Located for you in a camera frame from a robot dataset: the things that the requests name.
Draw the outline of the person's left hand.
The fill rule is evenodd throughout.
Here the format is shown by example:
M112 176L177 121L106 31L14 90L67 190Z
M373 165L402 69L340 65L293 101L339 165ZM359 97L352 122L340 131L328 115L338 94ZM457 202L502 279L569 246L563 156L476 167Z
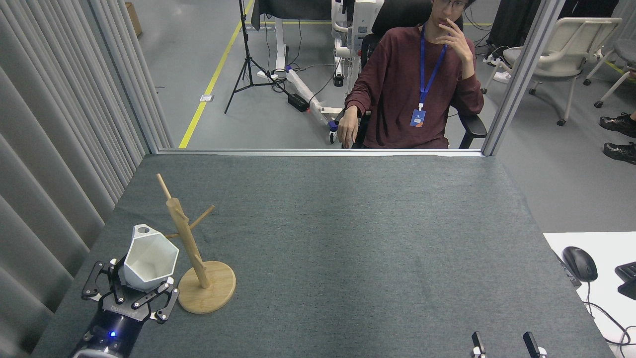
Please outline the person's left hand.
M474 54L468 45L468 41L464 33L459 29L458 25L450 18L439 24L442 30L441 36L437 41L443 45L452 48L462 63L462 80L468 79L475 75Z

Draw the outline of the person's right hand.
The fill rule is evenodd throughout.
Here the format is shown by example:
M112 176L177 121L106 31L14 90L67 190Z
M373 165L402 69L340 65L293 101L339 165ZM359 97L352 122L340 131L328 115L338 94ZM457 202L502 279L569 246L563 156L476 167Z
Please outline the person's right hand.
M356 143L359 127L359 109L356 105L349 106L343 114L338 124L337 138L343 149L350 149Z

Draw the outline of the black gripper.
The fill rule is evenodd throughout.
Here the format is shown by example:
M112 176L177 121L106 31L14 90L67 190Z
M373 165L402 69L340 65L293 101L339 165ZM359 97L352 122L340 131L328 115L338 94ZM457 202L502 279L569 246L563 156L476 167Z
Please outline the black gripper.
M133 303L123 303L126 298L120 275L123 263L124 258L108 263L96 261L81 290L83 300L98 301L97 313L88 327L88 348L109 355L129 355L146 320L166 323L179 296L173 278L168 278ZM165 306L152 311L152 300L161 295L166 295Z

